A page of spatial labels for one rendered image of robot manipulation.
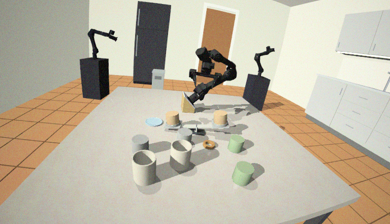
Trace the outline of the light green cylinder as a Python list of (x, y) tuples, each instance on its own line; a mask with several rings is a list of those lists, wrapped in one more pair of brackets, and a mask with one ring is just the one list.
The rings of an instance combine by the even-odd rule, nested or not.
[(249, 184), (253, 173), (254, 167), (252, 164), (248, 163), (247, 161), (239, 161), (235, 166), (232, 180), (239, 186), (246, 186)]
[(239, 135), (231, 135), (228, 144), (228, 150), (232, 153), (240, 153), (242, 151), (245, 139)]

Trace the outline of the orange ring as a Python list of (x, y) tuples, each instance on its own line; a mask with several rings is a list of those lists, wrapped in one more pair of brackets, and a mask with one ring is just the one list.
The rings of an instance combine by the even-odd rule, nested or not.
[[(207, 143), (211, 144), (211, 146), (207, 145)], [(203, 142), (203, 146), (208, 149), (208, 150), (212, 150), (214, 149), (215, 147), (215, 143), (213, 141), (210, 141), (210, 140), (206, 140)]]

